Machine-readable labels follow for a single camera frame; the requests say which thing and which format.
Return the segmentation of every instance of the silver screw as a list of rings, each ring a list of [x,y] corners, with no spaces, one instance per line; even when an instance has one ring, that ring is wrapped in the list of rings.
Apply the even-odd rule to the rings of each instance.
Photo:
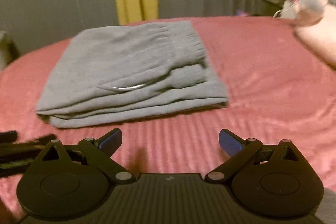
[[[130,172],[119,172],[115,175],[115,178],[118,180],[129,180],[132,178],[132,174]]]
[[[223,179],[225,176],[223,173],[221,172],[211,172],[208,174],[208,178],[212,179],[212,180],[221,180]]]

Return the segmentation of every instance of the white logo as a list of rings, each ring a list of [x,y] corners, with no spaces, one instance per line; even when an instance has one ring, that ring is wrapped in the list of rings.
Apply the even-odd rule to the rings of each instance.
[[[174,179],[175,179],[174,177],[168,177],[168,178],[166,178],[166,180],[168,180],[168,181],[172,181]]]

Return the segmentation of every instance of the folded gray sweatpants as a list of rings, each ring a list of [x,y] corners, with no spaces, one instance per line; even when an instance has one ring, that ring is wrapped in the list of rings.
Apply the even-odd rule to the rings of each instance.
[[[189,21],[89,29],[72,39],[36,106],[52,125],[84,127],[227,105]]]

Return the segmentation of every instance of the bed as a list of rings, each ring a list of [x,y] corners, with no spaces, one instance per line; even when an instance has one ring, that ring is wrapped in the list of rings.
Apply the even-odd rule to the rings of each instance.
[[[242,138],[267,144],[290,139],[308,159],[324,186],[336,190],[336,77],[305,49],[291,26],[267,17],[191,18],[226,84],[225,109],[160,119],[58,130],[37,118],[34,108],[49,73],[70,40],[22,56],[0,73],[0,131],[17,130],[19,141],[54,133],[63,144],[123,131],[113,160],[140,172],[200,172],[227,160],[218,134],[228,128]],[[0,180],[3,207],[17,220],[20,175]]]

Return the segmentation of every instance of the black object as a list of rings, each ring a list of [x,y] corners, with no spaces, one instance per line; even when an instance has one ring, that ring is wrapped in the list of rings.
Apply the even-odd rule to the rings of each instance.
[[[15,130],[0,133],[0,178],[24,173],[44,146],[55,138],[50,134],[27,143],[13,143],[17,140]]]
[[[134,175],[110,159],[116,128],[78,145],[46,145],[23,175],[21,223],[321,224],[322,182],[289,140],[263,145],[223,129],[231,158],[208,173]]]

